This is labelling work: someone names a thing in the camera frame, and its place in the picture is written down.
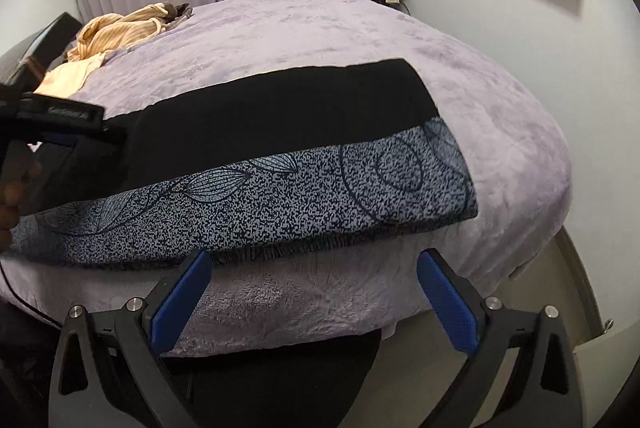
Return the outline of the person's left hand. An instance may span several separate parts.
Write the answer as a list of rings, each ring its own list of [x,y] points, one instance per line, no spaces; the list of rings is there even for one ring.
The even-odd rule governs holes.
[[[42,172],[40,163],[35,162],[17,180],[1,185],[0,206],[0,247],[5,252],[12,243],[11,230],[20,222],[20,205],[24,201],[29,185]]]

